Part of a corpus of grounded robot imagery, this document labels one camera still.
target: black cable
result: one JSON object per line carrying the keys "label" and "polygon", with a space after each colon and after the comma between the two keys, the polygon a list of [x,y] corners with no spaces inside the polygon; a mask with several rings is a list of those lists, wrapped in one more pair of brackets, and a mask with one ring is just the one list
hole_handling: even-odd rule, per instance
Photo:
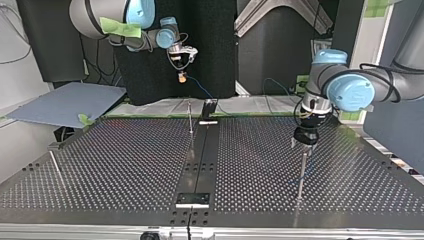
{"label": "black cable", "polygon": [[113,71],[111,73],[106,73],[105,71],[102,70],[102,68],[100,67],[99,64],[99,55],[100,55],[100,40],[97,40],[97,46],[96,46],[96,66],[99,69],[99,71],[105,75],[105,76],[112,76],[115,73],[115,69],[116,69],[116,62],[115,62],[115,56],[112,53],[112,58],[113,58]]}
{"label": "black cable", "polygon": [[316,34],[315,27],[317,26],[317,19],[318,19],[318,14],[320,10],[321,10],[321,3],[318,1],[317,12],[315,13],[314,25],[312,26],[314,31],[312,34],[312,49],[314,52],[315,52],[315,34]]}
{"label": "black cable", "polygon": [[393,88],[393,91],[394,91],[394,93],[396,95],[396,100],[395,101],[392,101],[392,102],[394,102],[394,103],[400,102],[401,96],[400,96],[399,90],[389,80],[387,80],[383,76],[378,75],[377,73],[369,72],[369,71],[363,70],[363,69],[349,69],[349,70],[345,70],[345,71],[339,72],[337,74],[334,74],[321,87],[321,96],[326,96],[325,93],[324,93],[324,90],[326,89],[327,85],[330,82],[332,82],[334,79],[336,79],[336,78],[338,78],[338,77],[340,77],[342,75],[348,74],[348,73],[368,74],[370,76],[373,76],[373,77],[376,77],[376,78],[380,79],[381,81],[383,81],[384,83],[386,83],[390,88]]}
{"label": "black cable", "polygon": [[[364,66],[370,66],[372,64],[367,64],[367,63],[363,63]],[[400,69],[404,69],[404,71],[396,69],[396,68],[389,68],[389,67],[383,67],[383,66],[379,66],[379,65],[372,65],[373,67],[378,67],[381,69],[389,69],[392,72],[395,73],[403,73],[403,74],[411,74],[411,75],[424,75],[424,70],[421,69],[414,69],[414,68],[409,68],[409,67],[405,67],[399,63],[397,63],[396,61],[393,61],[393,65],[395,65],[396,67],[400,68]]]}
{"label": "black cable", "polygon": [[31,47],[29,47],[28,52],[27,52],[24,56],[22,56],[22,57],[20,57],[20,58],[17,58],[17,59],[14,59],[14,60],[11,60],[11,61],[0,62],[0,64],[10,64],[10,63],[19,62],[19,61],[21,61],[21,60],[23,60],[23,59],[27,58],[27,57],[29,56],[29,54],[31,53],[31,50],[32,50],[32,48],[31,48]]}
{"label": "black cable", "polygon": [[383,67],[383,66],[379,66],[379,65],[374,65],[374,64],[370,64],[370,63],[361,63],[361,64],[359,64],[359,68],[361,70],[365,70],[364,67],[374,67],[374,68],[378,68],[378,69],[382,69],[382,70],[385,70],[386,71],[387,76],[389,76],[389,81],[390,81],[391,85],[389,87],[389,91],[387,91],[386,96],[384,97],[383,100],[381,100],[381,102],[387,101],[390,98],[390,96],[392,96],[392,93],[393,93],[393,91],[395,89],[395,87],[393,85],[395,80],[394,80],[394,77],[393,77],[393,73],[392,73],[391,68]]}
{"label": "black cable", "polygon": [[[86,64],[87,64],[87,67],[91,67],[98,75],[99,75],[99,79],[96,81],[96,84],[99,84],[101,81],[102,81],[102,79],[103,79],[103,81],[105,82],[105,83],[107,83],[108,85],[113,85],[113,80],[114,79],[112,79],[112,82],[109,82],[103,75],[106,75],[106,76],[112,76],[113,74],[115,74],[115,73],[117,73],[117,71],[118,71],[118,68],[116,68],[116,65],[115,65],[115,58],[114,58],[114,72],[113,72],[113,74],[112,75],[107,75],[107,74],[102,74],[103,73],[103,71],[101,71],[101,69],[99,69],[99,67],[98,66],[96,66],[96,64],[93,64],[92,62],[90,62],[90,60],[88,59],[88,57],[87,57],[87,54],[86,54],[86,52],[85,52],[85,47],[84,47],[84,42],[83,42],[83,40],[82,40],[82,35],[81,35],[81,33],[79,33],[78,34],[78,36],[79,36],[79,38],[80,38],[80,43],[81,43],[81,48],[82,48],[82,56],[83,56],[83,58],[84,58],[84,60],[85,60],[85,62],[86,62]],[[98,51],[99,51],[99,48],[98,48],[98,44],[97,44],[97,52],[96,52],[96,62],[98,61]],[[87,80],[89,78],[89,76],[86,76],[82,81],[85,81],[85,80]]]}

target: silver pin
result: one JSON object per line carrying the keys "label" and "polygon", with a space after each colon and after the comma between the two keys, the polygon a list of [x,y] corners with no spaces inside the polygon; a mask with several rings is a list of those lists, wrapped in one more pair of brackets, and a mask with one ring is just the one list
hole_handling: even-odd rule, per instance
{"label": "silver pin", "polygon": [[59,165],[57,164],[56,157],[54,156],[53,151],[49,151],[49,153],[50,153],[50,156],[52,157],[56,170],[60,173],[61,171],[60,171]]}
{"label": "silver pin", "polygon": [[190,121],[190,133],[193,134],[193,122],[191,117],[191,102],[188,100],[188,119]]}
{"label": "silver pin", "polygon": [[300,169],[299,193],[297,199],[302,200],[303,180],[305,179],[306,161],[308,160],[308,152],[302,154],[302,168]]}

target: end effector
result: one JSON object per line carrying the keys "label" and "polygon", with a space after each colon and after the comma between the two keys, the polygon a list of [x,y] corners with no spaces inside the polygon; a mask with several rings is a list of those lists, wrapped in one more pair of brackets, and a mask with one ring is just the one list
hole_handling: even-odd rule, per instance
{"label": "end effector", "polygon": [[[113,46],[127,46],[132,52],[155,48],[167,50],[171,65],[178,74],[185,76],[184,70],[194,62],[197,49],[183,46],[186,38],[181,40],[177,20],[166,17],[160,20],[160,29],[141,31],[141,37],[128,37],[123,34],[105,34],[100,18],[107,18],[125,24],[135,24],[141,29],[150,28],[155,19],[154,0],[73,0],[70,5],[70,16],[75,28],[92,39],[107,38]],[[188,54],[187,63],[183,57]]]}

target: black backdrop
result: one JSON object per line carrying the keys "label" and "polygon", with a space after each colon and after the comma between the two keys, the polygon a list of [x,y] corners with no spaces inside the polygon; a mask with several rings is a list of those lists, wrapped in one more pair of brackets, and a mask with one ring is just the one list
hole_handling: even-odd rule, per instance
{"label": "black backdrop", "polygon": [[[186,43],[199,50],[188,74],[198,79],[213,97],[232,97],[236,79],[236,0],[156,0],[155,3],[156,18],[151,28],[158,28],[161,18],[174,16],[180,32],[190,36]],[[125,47],[116,47],[115,54],[134,105],[168,97],[207,98],[193,80],[187,79],[185,84],[178,82],[163,49],[131,53]]]}

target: gray robot arm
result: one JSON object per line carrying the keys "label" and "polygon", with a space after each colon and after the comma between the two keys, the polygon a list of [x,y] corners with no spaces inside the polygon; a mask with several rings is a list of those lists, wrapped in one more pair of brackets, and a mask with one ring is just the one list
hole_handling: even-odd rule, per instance
{"label": "gray robot arm", "polygon": [[315,145],[317,129],[332,116],[333,106],[345,112],[366,109],[372,102],[411,101],[424,96],[424,12],[417,16],[391,67],[345,66],[347,54],[333,49],[318,52],[312,63],[302,116],[294,138]]}
{"label": "gray robot arm", "polygon": [[[198,53],[193,47],[183,46],[174,17],[161,19],[160,29],[142,31],[141,38],[105,34],[102,31],[100,17],[137,24],[142,29],[149,28],[155,18],[154,0],[72,0],[69,14],[75,28],[89,38],[107,38],[112,45],[127,46],[132,52],[166,49],[167,57],[176,69],[181,83],[185,82],[185,69],[193,63]],[[187,63],[183,63],[183,54],[189,55]]]}

